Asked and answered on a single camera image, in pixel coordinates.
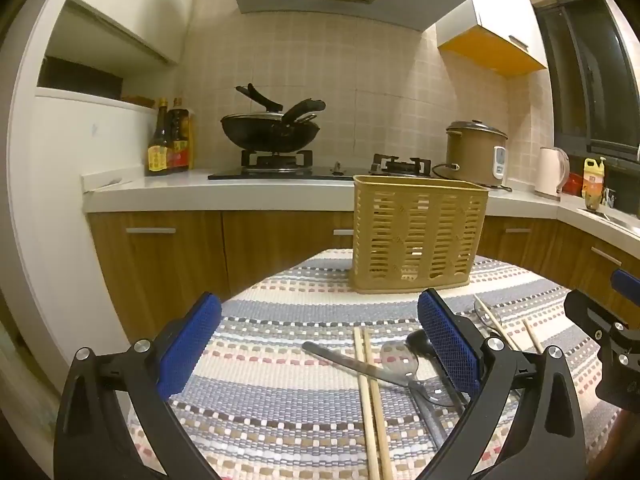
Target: wok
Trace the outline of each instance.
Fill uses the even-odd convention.
[[[263,112],[233,114],[220,121],[225,135],[236,146],[251,152],[290,153],[304,148],[316,137],[320,126],[312,112],[324,110],[323,101],[305,99],[282,113],[282,105],[258,92],[249,83],[237,86],[241,94],[265,107]]]

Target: burner grate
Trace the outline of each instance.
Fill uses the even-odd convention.
[[[369,174],[381,174],[389,176],[421,176],[431,175],[431,161],[428,158],[412,156],[411,162],[403,162],[398,157],[376,153]]]
[[[251,162],[252,155],[256,155],[255,162]],[[313,152],[301,150],[295,155],[257,155],[255,152],[242,150],[241,166],[243,173],[293,173],[311,171],[313,165]]]

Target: yellow basket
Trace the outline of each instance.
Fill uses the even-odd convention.
[[[489,195],[486,188],[415,177],[353,179],[351,288],[420,292],[469,282]]]

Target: red container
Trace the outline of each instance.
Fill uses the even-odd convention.
[[[569,173],[569,179],[562,186],[562,192],[569,195],[580,196],[582,192],[582,176],[577,173]]]

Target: chopsticks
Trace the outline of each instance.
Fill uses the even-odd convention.
[[[356,359],[365,361],[364,343],[360,327],[353,328],[353,342],[356,351]],[[362,402],[362,421],[364,423],[364,440],[367,449],[367,467],[369,469],[370,480],[380,480],[380,470],[378,469],[378,453],[376,450],[376,430],[373,424],[373,414],[371,411],[371,395],[369,391],[369,381],[366,376],[358,374],[358,387],[360,389],[360,401]]]
[[[497,319],[495,319],[494,314],[492,314],[492,312],[489,310],[489,308],[484,304],[484,301],[482,301],[480,298],[478,298],[477,294],[474,294],[474,298],[480,304],[480,307],[486,312],[487,316],[489,316],[489,319],[494,324],[496,330],[504,338],[504,340],[507,342],[507,344],[513,350],[519,350],[519,351],[522,352],[522,348],[520,348],[518,345],[516,345],[516,342],[509,336],[509,334],[507,334],[506,330],[502,328],[502,325],[500,324],[500,322],[498,322]]]
[[[543,354],[545,352],[545,349],[540,344],[540,341],[539,341],[538,337],[536,336],[536,334],[533,332],[533,327],[529,324],[529,321],[527,320],[527,318],[523,317],[520,321],[524,325],[524,328],[527,329],[527,333],[529,334],[529,337],[531,338],[531,341],[533,343],[533,346],[535,346],[536,351],[539,354]]]
[[[353,328],[353,342],[356,359],[373,364],[373,352],[369,333],[355,326]],[[385,415],[382,410],[382,399],[380,397],[378,381],[358,374],[358,387],[360,389],[360,400],[362,402],[362,420],[364,423],[369,480],[381,479],[380,466],[382,466],[382,480],[392,480],[391,458],[389,456],[389,446],[386,441]],[[378,435],[378,447],[376,447],[376,434]],[[378,450],[380,450],[380,464],[378,463]]]
[[[370,365],[374,364],[371,335],[368,330],[364,331],[364,353],[367,358],[367,363]],[[385,413],[382,410],[382,397],[380,396],[380,385],[378,384],[378,380],[369,378],[369,387],[371,389],[371,400],[373,402],[373,415],[376,421],[376,433],[378,434],[378,450],[380,452],[380,469],[382,470],[382,479],[392,480],[394,475],[391,469],[389,444],[386,441]]]
[[[474,298],[480,304],[480,307],[486,312],[487,316],[489,316],[489,319],[491,319],[491,322],[494,324],[496,330],[505,339],[505,341],[509,344],[509,346],[511,346],[511,348],[514,349],[514,350],[519,350],[519,351],[522,352],[522,349],[509,336],[509,334],[506,333],[505,329],[502,327],[502,325],[495,318],[494,314],[492,314],[492,312],[489,310],[489,308],[484,304],[484,301],[482,301],[480,298],[478,298],[477,294],[474,294]],[[527,333],[529,334],[529,337],[531,338],[531,341],[532,341],[533,346],[535,347],[536,351],[539,354],[543,354],[545,352],[545,349],[540,344],[540,341],[537,338],[536,334],[533,332],[533,327],[529,324],[529,321],[525,317],[523,317],[520,321],[524,325],[524,328],[527,329]]]

